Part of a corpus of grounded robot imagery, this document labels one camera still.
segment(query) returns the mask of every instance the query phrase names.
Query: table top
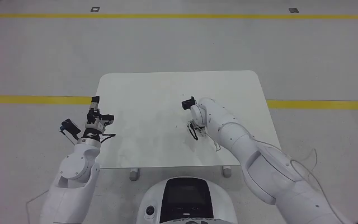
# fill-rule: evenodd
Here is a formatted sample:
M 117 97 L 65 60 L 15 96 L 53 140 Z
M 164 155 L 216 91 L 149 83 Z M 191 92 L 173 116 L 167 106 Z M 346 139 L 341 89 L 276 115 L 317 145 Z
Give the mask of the table top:
M 280 146 L 257 75 L 252 71 L 122 73 L 102 76 L 97 89 L 103 114 L 115 116 L 96 158 L 103 169 L 239 165 L 209 137 L 187 130 L 181 102 L 210 97 L 225 106 L 256 139 Z

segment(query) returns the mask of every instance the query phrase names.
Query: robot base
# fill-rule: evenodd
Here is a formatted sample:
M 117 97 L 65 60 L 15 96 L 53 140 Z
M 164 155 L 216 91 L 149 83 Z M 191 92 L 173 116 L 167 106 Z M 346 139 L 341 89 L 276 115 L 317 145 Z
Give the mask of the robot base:
M 163 180 L 145 193 L 136 224 L 159 224 L 179 218 L 237 223 L 233 203 L 223 188 L 201 178 L 177 177 Z

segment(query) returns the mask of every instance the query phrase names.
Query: gray floor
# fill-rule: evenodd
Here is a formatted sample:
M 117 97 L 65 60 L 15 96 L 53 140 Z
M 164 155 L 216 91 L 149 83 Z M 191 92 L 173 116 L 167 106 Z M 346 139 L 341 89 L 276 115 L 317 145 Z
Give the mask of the gray floor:
M 354 14 L 356 1 L 0 1 L 0 13 Z M 255 71 L 268 99 L 357 100 L 356 20 L 87 20 L 0 18 L 0 95 L 91 96 L 106 73 Z M 66 118 L 85 122 L 87 106 L 0 105 L 0 223 L 27 223 L 25 203 L 47 190 L 72 145 L 57 132 Z M 285 152 L 318 152 L 314 170 L 332 203 L 352 221 L 358 194 L 355 110 L 270 110 Z M 274 206 L 218 167 L 102 170 L 85 223 L 134 223 L 145 191 L 192 175 L 226 189 L 239 223 L 284 223 Z M 29 204 L 38 223 L 44 196 Z

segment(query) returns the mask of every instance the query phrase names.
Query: yellow stripe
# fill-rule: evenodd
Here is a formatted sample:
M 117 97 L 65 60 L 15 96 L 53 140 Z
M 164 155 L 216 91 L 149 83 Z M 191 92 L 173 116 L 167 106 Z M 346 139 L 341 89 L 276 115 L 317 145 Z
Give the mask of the yellow stripe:
M 0 104 L 89 105 L 87 96 L 0 96 Z
M 358 110 L 358 101 L 267 100 L 268 108 L 277 109 L 343 109 Z
M 255 14 L 0 14 L 0 18 L 234 18 L 257 20 L 357 20 L 358 15 Z
M 89 105 L 88 96 L 0 96 L 0 104 Z M 343 109 L 358 110 L 358 101 L 267 100 L 272 109 Z

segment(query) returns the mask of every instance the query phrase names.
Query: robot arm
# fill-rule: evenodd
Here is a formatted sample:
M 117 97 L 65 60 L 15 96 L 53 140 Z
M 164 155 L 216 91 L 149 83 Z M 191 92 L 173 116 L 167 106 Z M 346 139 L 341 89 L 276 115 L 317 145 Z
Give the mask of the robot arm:
M 301 178 L 288 157 L 258 144 L 224 107 L 210 98 L 196 103 L 193 97 L 182 106 L 190 109 L 195 126 L 205 127 L 214 141 L 238 159 L 250 190 L 267 204 L 275 204 L 287 223 L 341 223 L 325 197 Z
M 61 162 L 51 184 L 41 211 L 41 224 L 82 223 L 87 215 L 100 172 L 99 164 L 95 163 L 100 154 L 100 134 L 114 121 L 113 115 L 100 114 L 99 100 L 99 96 L 92 98 L 82 138 L 78 139 L 79 129 L 69 119 L 60 128 L 61 132 L 69 131 L 78 142 L 74 152 Z

